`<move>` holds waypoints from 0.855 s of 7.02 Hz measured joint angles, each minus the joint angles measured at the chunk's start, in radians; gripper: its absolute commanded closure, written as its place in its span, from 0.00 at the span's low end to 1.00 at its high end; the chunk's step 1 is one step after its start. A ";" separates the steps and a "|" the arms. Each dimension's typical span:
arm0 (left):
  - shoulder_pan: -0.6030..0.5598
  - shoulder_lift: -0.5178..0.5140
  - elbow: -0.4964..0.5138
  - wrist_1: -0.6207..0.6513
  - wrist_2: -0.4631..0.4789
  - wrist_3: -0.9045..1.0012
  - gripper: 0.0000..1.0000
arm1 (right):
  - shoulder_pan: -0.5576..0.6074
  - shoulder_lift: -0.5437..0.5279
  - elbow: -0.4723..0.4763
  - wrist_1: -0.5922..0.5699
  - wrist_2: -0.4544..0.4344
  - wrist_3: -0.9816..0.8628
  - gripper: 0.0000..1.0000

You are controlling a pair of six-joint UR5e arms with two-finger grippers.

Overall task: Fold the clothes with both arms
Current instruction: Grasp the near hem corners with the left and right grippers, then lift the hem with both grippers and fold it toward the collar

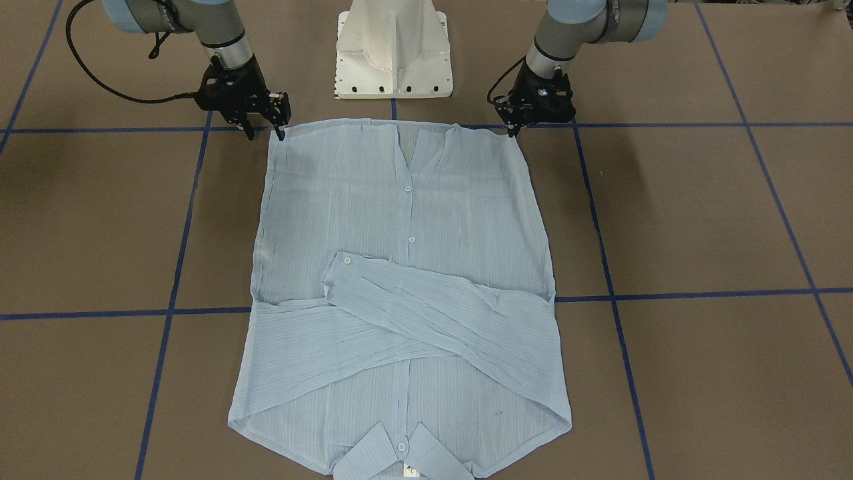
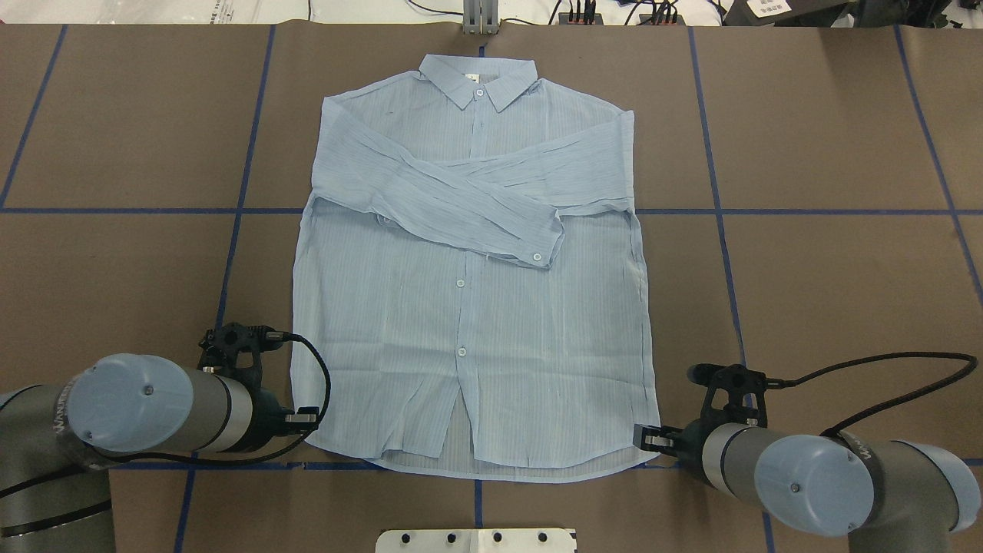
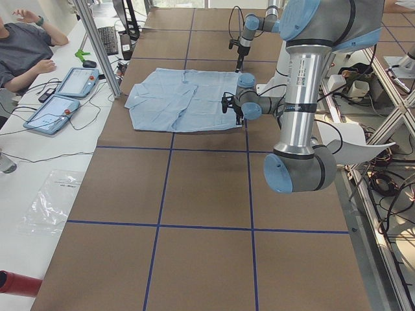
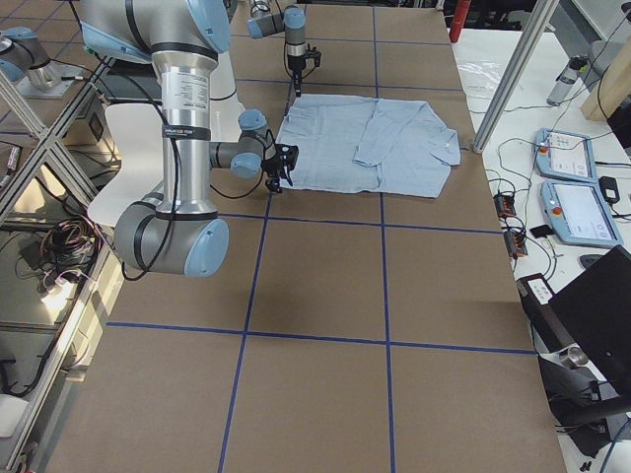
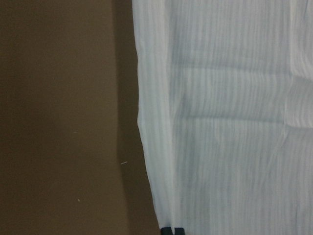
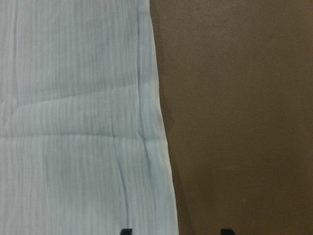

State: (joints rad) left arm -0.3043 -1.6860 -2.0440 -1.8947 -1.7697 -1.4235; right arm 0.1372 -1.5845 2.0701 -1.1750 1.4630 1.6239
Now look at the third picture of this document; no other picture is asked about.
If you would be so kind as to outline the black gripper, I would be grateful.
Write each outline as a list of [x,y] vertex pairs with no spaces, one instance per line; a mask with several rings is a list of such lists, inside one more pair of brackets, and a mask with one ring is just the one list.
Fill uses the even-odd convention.
[[236,121],[237,122],[242,122],[243,119],[244,119],[244,114],[243,114],[243,111],[242,111],[241,107],[236,105],[236,103],[234,103],[233,104],[233,110],[236,114]]
[[238,53],[238,59],[237,59],[237,65],[235,68],[235,72],[239,73],[242,70],[242,66],[243,66],[243,60],[246,56],[248,56],[250,52],[250,47],[245,47],[245,46],[238,46],[237,49],[237,53]]

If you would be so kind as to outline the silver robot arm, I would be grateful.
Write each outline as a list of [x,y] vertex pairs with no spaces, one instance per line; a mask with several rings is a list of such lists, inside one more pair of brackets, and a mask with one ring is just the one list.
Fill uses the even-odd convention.
[[266,14],[249,14],[242,34],[231,40],[239,61],[249,53],[257,32],[280,35],[289,55],[286,91],[282,98],[263,97],[255,78],[243,73],[231,99],[237,121],[273,114],[281,121],[279,141],[265,157],[268,186],[282,193],[316,191],[328,187],[337,164],[325,145],[313,136],[318,90],[329,57],[374,46],[381,33],[382,1],[269,1]]
[[229,49],[237,46],[237,65],[235,72],[238,73],[243,67],[244,57],[248,56],[256,32],[279,32],[279,12],[285,7],[285,1],[268,1],[265,17],[248,14],[244,22],[241,35],[235,40],[230,40]]

